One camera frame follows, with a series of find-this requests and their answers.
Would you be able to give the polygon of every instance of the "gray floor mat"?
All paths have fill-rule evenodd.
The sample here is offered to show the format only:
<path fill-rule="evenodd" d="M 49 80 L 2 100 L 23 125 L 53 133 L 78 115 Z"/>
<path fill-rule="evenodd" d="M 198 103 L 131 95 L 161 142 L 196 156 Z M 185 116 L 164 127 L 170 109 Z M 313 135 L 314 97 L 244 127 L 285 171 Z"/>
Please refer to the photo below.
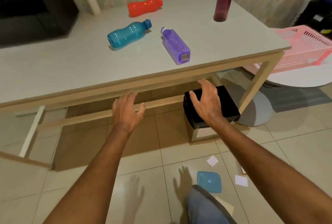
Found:
<path fill-rule="evenodd" d="M 331 102 L 320 88 L 277 87 L 264 84 L 260 88 L 275 112 L 305 108 Z"/>

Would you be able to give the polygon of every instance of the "left hand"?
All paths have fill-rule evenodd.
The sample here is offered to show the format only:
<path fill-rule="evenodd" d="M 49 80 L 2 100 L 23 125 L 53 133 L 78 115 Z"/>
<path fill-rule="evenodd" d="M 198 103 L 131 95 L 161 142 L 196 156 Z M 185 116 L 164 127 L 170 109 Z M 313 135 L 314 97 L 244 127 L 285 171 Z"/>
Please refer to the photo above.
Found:
<path fill-rule="evenodd" d="M 137 93 L 127 93 L 116 99 L 113 103 L 113 129 L 116 127 L 127 131 L 131 134 L 138 123 L 142 120 L 145 112 L 144 103 L 141 104 L 139 111 L 134 109 L 134 101 Z"/>

